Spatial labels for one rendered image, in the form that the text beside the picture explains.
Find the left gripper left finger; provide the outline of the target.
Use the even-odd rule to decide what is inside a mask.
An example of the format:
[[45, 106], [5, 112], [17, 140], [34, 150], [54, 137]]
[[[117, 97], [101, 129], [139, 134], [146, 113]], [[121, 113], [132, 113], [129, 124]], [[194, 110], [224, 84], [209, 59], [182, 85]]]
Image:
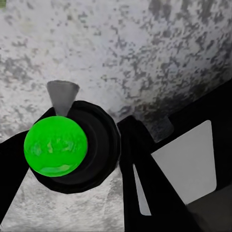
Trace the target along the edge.
[[18, 133], [0, 144], [0, 224], [31, 168], [24, 154], [27, 134], [28, 131]]

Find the insectifuge atomizer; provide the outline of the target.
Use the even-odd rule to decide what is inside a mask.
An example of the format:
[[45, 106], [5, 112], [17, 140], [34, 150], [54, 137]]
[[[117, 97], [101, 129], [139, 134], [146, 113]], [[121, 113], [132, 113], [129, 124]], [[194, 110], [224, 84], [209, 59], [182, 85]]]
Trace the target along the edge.
[[76, 101], [80, 87], [49, 81], [53, 107], [30, 128], [25, 158], [39, 182], [63, 194], [83, 193], [101, 185], [121, 157], [121, 134], [100, 106]]

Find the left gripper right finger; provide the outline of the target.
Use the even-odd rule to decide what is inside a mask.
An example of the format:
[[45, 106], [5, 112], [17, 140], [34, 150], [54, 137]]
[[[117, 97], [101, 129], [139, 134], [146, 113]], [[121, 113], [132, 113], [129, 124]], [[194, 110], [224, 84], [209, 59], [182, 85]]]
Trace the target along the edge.
[[[121, 129], [125, 232], [203, 232], [140, 137]], [[140, 213], [133, 165], [151, 212]]]

